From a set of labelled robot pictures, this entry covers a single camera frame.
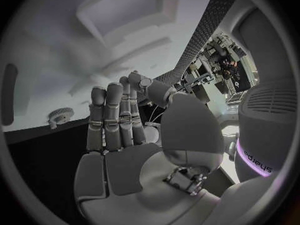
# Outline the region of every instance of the ventilation grille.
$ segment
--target ventilation grille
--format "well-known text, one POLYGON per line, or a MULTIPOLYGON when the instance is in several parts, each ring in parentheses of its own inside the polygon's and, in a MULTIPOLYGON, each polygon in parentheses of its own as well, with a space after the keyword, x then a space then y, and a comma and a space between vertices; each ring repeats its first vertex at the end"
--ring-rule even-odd
POLYGON ((297 94, 294 89, 265 88, 250 95, 248 109, 256 112, 290 114, 297 110, 297 94))

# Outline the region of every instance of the cable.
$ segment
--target cable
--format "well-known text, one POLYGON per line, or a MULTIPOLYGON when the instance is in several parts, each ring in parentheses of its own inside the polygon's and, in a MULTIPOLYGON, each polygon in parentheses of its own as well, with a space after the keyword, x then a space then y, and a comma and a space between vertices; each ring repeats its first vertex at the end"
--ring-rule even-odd
POLYGON ((158 119, 161 115, 163 115, 164 114, 164 111, 161 113, 161 114, 159 114, 156 118, 154 118, 152 121, 151 121, 151 123, 153 123, 156 119, 158 119))
POLYGON ((152 118, 152 116, 153 116, 155 110, 156 110, 158 107, 159 107, 159 106, 157 105, 156 108, 153 109, 152 114, 151 114, 151 116, 150 116, 150 118, 149 118, 149 122, 151 121, 151 118, 152 118))

